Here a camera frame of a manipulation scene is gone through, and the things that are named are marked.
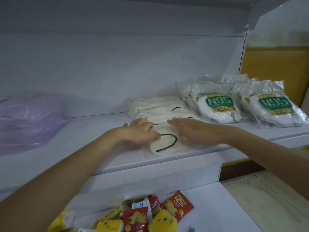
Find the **yellow wall panel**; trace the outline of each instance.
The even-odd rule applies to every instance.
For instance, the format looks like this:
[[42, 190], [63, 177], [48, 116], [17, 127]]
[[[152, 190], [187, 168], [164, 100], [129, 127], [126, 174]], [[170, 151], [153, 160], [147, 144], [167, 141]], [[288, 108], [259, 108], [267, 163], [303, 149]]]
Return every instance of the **yellow wall panel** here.
[[247, 48], [241, 73], [284, 80], [286, 95], [300, 106], [309, 83], [309, 47]]

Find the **person's left hand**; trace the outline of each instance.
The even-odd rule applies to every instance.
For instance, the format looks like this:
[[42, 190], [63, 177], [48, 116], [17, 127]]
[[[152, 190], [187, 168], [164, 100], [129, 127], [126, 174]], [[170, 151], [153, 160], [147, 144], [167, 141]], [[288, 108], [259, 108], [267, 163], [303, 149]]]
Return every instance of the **person's left hand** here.
[[160, 139], [161, 134], [151, 131], [152, 122], [148, 122], [147, 118], [133, 120], [128, 126], [125, 123], [122, 127], [116, 128], [119, 135], [124, 141], [133, 142], [135, 144], [152, 143]]

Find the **light blue package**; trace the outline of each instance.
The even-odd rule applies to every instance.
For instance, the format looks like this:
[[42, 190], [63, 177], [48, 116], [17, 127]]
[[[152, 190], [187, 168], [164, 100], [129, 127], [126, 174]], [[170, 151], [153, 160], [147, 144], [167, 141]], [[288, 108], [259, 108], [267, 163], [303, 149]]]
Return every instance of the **light blue package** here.
[[152, 221], [152, 213], [151, 213], [151, 206], [148, 198], [145, 198], [144, 201], [138, 202], [138, 203], [133, 203], [132, 204], [132, 209], [135, 208], [144, 208], [148, 207], [148, 212], [147, 212], [147, 217], [148, 217], [148, 222]]

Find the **person's right arm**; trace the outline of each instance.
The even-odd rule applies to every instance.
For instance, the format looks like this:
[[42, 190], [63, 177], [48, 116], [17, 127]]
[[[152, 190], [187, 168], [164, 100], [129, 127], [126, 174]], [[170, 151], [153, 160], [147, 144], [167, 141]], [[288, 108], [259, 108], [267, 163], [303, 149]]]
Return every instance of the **person's right arm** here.
[[179, 135], [208, 145], [228, 144], [272, 172], [309, 200], [309, 157], [278, 145], [241, 128], [209, 124], [193, 119], [168, 121]]

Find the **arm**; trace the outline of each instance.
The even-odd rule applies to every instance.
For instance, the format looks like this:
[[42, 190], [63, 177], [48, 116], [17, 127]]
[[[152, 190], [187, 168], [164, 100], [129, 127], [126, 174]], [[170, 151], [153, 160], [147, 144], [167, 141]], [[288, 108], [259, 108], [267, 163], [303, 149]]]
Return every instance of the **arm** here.
[[152, 126], [139, 119], [109, 130], [20, 187], [0, 202], [1, 231], [46, 231], [117, 145], [159, 139]]
[[228, 144], [272, 172], [309, 200], [309, 157], [270, 142], [241, 128], [191, 119], [168, 121], [179, 135], [208, 145]]

